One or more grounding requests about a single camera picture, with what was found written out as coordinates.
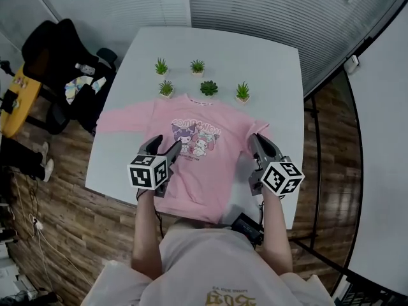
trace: succulent plant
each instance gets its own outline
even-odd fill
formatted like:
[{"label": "succulent plant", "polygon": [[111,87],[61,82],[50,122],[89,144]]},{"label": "succulent plant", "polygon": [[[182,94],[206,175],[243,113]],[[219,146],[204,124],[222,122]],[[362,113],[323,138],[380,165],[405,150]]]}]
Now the succulent plant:
[{"label": "succulent plant", "polygon": [[242,101],[246,101],[249,99],[249,87],[247,83],[238,84],[237,88],[237,98],[241,99]]},{"label": "succulent plant", "polygon": [[163,75],[168,70],[168,66],[166,65],[166,61],[164,59],[158,59],[156,66],[156,73],[159,75]]},{"label": "succulent plant", "polygon": [[191,61],[191,71],[193,73],[202,73],[204,71],[205,63],[202,60]]},{"label": "succulent plant", "polygon": [[212,80],[201,83],[201,93],[206,96],[213,96],[218,92],[217,83],[214,83]]},{"label": "succulent plant", "polygon": [[160,83],[160,94],[164,96],[169,96],[174,90],[173,83],[165,80],[163,83]]}]

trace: white cube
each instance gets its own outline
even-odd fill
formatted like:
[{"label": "white cube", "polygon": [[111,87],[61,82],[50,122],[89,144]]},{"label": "white cube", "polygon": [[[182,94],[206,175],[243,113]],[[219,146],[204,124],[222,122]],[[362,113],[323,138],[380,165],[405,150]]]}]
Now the white cube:
[{"label": "white cube", "polygon": [[261,182],[275,195],[291,194],[300,185],[305,175],[292,162],[271,162]]},{"label": "white cube", "polygon": [[155,190],[168,178],[167,157],[138,154],[127,166],[132,187]]}]

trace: sleeve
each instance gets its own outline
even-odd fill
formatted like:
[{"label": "sleeve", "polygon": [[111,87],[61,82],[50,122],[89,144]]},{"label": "sleeve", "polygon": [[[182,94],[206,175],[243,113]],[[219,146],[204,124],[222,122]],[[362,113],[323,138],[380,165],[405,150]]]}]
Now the sleeve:
[{"label": "sleeve", "polygon": [[303,305],[335,305],[317,275],[307,281],[294,273],[282,274],[280,278]]},{"label": "sleeve", "polygon": [[154,100],[146,101],[123,109],[102,112],[97,123],[97,132],[144,131],[152,117],[154,102]]},{"label": "sleeve", "polygon": [[263,120],[254,120],[252,118],[249,126],[247,126],[247,130],[245,131],[245,137],[243,140],[242,150],[251,156],[251,150],[249,149],[248,139],[252,134],[261,134],[267,138],[271,138],[271,134],[269,131],[269,123]]},{"label": "sleeve", "polygon": [[96,279],[81,306],[139,305],[152,279],[123,263],[109,261]]}]

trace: window blinds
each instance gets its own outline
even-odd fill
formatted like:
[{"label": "window blinds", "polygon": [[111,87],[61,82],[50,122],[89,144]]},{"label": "window blinds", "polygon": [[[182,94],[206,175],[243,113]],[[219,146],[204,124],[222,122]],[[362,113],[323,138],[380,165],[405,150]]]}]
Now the window blinds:
[{"label": "window blinds", "polygon": [[111,48],[123,58],[142,26],[186,26],[184,0],[44,0],[57,18],[70,18],[84,45]]},{"label": "window blinds", "polygon": [[191,23],[297,48],[306,93],[368,34],[394,1],[190,0]]}]

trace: floor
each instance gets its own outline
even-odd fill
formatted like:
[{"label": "floor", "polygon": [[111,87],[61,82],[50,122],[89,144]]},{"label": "floor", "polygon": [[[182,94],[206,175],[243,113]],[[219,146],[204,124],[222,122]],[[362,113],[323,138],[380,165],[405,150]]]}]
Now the floor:
[{"label": "floor", "polygon": [[[316,95],[319,110],[321,149],[323,158],[323,184],[319,211],[318,237],[315,249],[342,265],[349,252],[354,235],[354,224],[360,195],[360,148],[353,113],[336,88],[328,84]],[[38,100],[33,114],[41,114],[47,103]],[[55,160],[55,171],[49,183],[26,181],[16,174],[27,222],[22,206],[15,198],[12,208],[15,227],[20,240],[10,244],[10,254],[21,271],[33,284],[53,289],[65,305],[79,305],[89,290],[87,281],[94,282],[109,259],[129,261],[132,249],[136,208],[86,189],[85,177],[92,136],[76,122],[66,130],[51,136],[42,130],[24,125],[17,135],[24,145],[38,149],[44,140],[50,142],[50,156]],[[317,187],[317,152],[314,119],[305,112],[305,143],[303,155],[303,181],[296,209],[295,223],[289,237],[310,234],[314,219]],[[31,199],[29,187],[36,190]],[[13,183],[13,193],[18,196]],[[43,223],[43,234],[55,251],[41,239],[45,264],[52,287],[41,261],[38,235],[30,237],[28,214],[38,215]],[[164,231],[174,222],[164,216]],[[323,262],[292,244],[294,269],[303,278],[317,274],[328,291],[339,274]],[[86,280],[61,256],[67,256],[80,269]]]}]

